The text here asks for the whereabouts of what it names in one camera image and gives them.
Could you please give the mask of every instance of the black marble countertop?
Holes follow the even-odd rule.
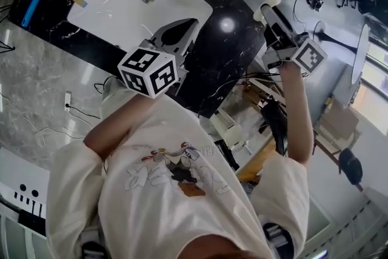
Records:
[[[213,13],[201,29],[194,49],[186,57],[189,74],[175,98],[184,107],[210,118],[235,83],[222,86],[244,73],[264,42],[264,27],[252,18],[243,0],[205,0]],[[31,0],[14,0],[9,19],[21,27]],[[125,51],[69,23],[71,0],[40,0],[30,25],[30,33],[75,55],[112,75],[120,77],[117,65]],[[235,28],[220,27],[230,18]]]

